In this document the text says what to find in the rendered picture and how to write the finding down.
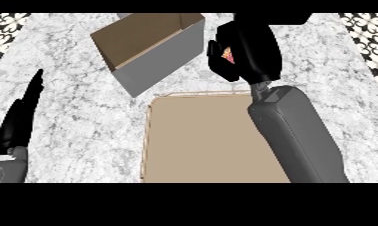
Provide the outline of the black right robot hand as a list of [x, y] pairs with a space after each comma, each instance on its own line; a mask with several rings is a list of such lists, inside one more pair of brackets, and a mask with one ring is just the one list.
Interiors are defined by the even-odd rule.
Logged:
[[[230, 47], [234, 64], [221, 58]], [[243, 79], [249, 85], [280, 79], [281, 55], [276, 38], [265, 24], [230, 21], [217, 27], [208, 41], [208, 66], [228, 82]]]

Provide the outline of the black appliance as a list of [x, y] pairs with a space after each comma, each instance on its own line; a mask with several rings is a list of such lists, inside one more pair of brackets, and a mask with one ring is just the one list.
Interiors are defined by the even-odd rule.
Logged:
[[236, 13], [234, 20], [267, 25], [302, 25], [310, 13]]

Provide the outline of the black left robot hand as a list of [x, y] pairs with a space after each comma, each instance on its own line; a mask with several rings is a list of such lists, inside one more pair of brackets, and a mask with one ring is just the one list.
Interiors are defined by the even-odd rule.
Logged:
[[14, 100], [0, 125], [0, 155], [5, 155], [8, 149], [16, 146], [28, 146], [33, 113], [42, 89], [42, 70], [38, 70], [29, 81], [23, 97]]

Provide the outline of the beige flat tray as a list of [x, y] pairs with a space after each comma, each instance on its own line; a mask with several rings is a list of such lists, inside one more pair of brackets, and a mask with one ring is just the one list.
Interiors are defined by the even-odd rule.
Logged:
[[246, 93], [162, 96], [147, 106], [141, 181], [289, 181], [250, 121]]

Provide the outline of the open cardboard box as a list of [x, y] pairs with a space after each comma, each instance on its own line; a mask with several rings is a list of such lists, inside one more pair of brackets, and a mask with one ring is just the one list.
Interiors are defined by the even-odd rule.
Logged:
[[119, 13], [90, 34], [110, 73], [137, 97], [203, 51], [200, 13]]

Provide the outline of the pink frosted cupcake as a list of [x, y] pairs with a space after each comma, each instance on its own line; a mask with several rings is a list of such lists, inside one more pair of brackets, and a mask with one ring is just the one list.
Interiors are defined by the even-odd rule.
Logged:
[[221, 58], [224, 58], [231, 64], [234, 64], [230, 47], [224, 49]]

